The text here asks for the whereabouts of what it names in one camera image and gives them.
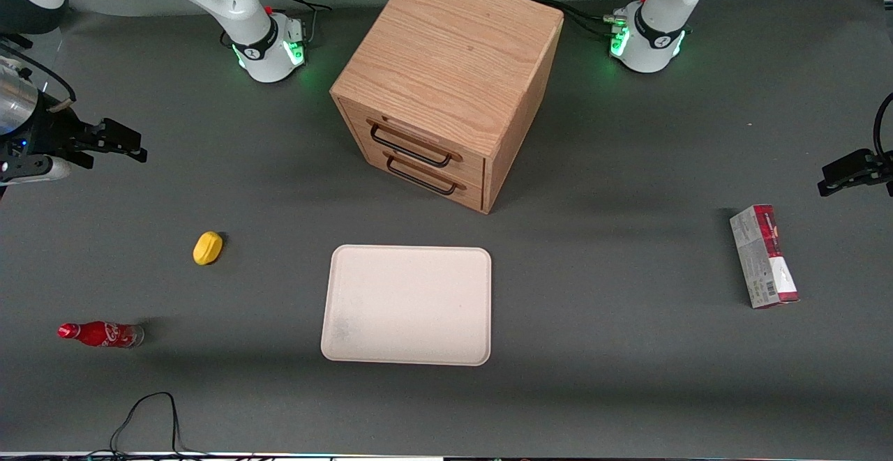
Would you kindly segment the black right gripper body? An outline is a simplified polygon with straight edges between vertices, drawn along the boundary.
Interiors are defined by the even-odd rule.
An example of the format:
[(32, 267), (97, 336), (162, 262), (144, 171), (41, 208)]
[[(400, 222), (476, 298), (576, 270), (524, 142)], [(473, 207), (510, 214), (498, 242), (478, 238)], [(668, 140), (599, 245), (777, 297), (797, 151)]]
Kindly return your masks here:
[(57, 181), (79, 166), (66, 160), (66, 147), (79, 142), (81, 121), (71, 109), (49, 112), (41, 96), (22, 127), (2, 137), (1, 185)]

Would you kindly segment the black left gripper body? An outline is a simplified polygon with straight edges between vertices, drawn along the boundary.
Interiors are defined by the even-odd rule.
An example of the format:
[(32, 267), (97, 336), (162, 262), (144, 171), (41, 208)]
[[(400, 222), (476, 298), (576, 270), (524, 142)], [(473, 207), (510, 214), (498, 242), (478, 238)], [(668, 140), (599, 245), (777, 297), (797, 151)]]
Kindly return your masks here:
[(883, 184), (887, 194), (893, 197), (892, 187), (892, 157), (891, 152), (875, 153), (873, 155), (875, 171), (871, 175), (871, 185)]

